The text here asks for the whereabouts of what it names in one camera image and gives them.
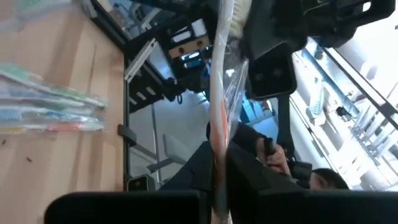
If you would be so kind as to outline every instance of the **plastic packaging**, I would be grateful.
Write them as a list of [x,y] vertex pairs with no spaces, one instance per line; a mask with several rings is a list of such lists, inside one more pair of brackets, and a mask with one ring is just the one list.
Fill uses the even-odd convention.
[[41,93],[43,93],[42,96],[55,95],[64,98],[64,101],[66,101],[67,99],[75,100],[75,104],[78,104],[79,102],[83,103],[81,106],[86,103],[97,106],[99,108],[107,107],[106,103],[98,98],[93,98],[73,90],[65,90],[44,85],[42,79],[39,76],[24,70],[18,65],[0,63],[0,77],[4,77],[11,80],[12,82],[24,85],[26,88],[40,91]]
[[0,2],[0,134],[104,129],[95,16],[90,0]]
[[103,129],[101,119],[21,105],[0,105],[0,133],[20,134],[38,131],[96,131]]
[[210,69],[210,141],[215,152],[215,212],[228,223],[226,163],[228,143],[233,136],[243,103],[248,60],[239,49],[240,39],[231,31],[234,0],[222,0]]

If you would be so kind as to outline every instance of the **wooden surface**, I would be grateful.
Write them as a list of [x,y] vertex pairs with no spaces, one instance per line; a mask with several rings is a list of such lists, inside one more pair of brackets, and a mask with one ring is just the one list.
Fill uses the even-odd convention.
[[0,62],[17,63],[48,83],[109,103],[107,130],[100,133],[3,138],[0,223],[43,223],[48,204],[68,192],[122,190],[123,140],[116,127],[123,123],[123,54],[76,11],[51,13],[0,35],[0,49]]

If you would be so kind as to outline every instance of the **plastic bag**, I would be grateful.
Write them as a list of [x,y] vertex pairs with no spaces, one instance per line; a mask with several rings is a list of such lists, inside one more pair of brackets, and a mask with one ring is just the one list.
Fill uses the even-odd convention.
[[234,0],[221,1],[210,69],[210,141],[215,152],[215,212],[221,223],[229,220],[226,190],[226,153],[236,131],[248,74],[248,60],[231,31]]
[[91,115],[95,106],[61,96],[42,93],[0,76],[0,105],[31,105],[67,113]]
[[0,105],[0,134],[26,131],[96,131],[104,128],[102,119],[23,105]]
[[87,96],[74,90],[66,90],[45,85],[39,76],[14,64],[0,63],[0,78],[8,79],[13,83],[24,86],[24,88],[32,89],[31,91],[26,91],[26,93],[36,93],[36,98],[42,97],[43,99],[46,99],[47,96],[47,100],[56,100],[57,97],[59,100],[63,100],[63,102],[58,102],[58,104],[66,104],[67,100],[70,99],[73,100],[73,102],[69,101],[69,104],[73,104],[75,106],[93,105],[99,108],[107,107],[107,104],[98,98]]

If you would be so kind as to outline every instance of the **toothbrush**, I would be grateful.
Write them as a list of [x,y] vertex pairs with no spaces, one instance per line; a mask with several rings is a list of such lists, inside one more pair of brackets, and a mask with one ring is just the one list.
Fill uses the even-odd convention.
[[0,134],[24,134],[30,130],[36,131],[98,131],[104,129],[101,123],[68,123],[68,124],[25,124],[13,128],[0,128]]
[[107,107],[107,105],[101,100],[90,98],[86,95],[77,93],[75,91],[61,90],[59,88],[40,85],[35,81],[31,80],[33,74],[23,70],[22,68],[16,65],[0,64],[0,75],[4,75],[6,78],[9,78],[10,80],[23,84],[25,86],[29,86],[31,88],[35,88],[36,90],[40,90],[45,93],[72,98],[74,100],[82,101],[84,103],[89,103],[91,105],[95,105],[100,108]]
[[100,121],[98,118],[90,117],[90,116],[83,116],[83,115],[76,115],[66,113],[64,111],[55,111],[49,110],[47,108],[38,108],[34,106],[20,106],[20,105],[0,105],[0,121],[23,121],[24,113],[37,113],[41,114],[43,118],[53,118],[58,119],[60,122],[68,122],[68,123],[75,123],[75,122],[98,122]]
[[69,100],[61,97],[54,97],[39,93],[32,90],[25,90],[18,87],[5,86],[0,88],[0,100],[27,100],[27,101],[44,101],[61,106],[82,107],[85,104],[80,101]]
[[241,39],[248,19],[251,0],[221,0],[216,38],[210,69],[210,125],[211,145],[215,152],[216,213],[221,222],[228,223],[226,205],[226,166],[225,156],[229,141],[228,117],[225,108],[223,74],[224,55],[228,37]]

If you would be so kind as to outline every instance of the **chair backrest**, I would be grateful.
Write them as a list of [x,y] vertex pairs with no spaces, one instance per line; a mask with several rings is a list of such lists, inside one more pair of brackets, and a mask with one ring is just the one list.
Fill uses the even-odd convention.
[[164,134],[164,151],[165,155],[174,160],[174,162],[184,165],[189,158],[191,158],[193,151],[189,149],[184,143],[180,142],[175,137]]

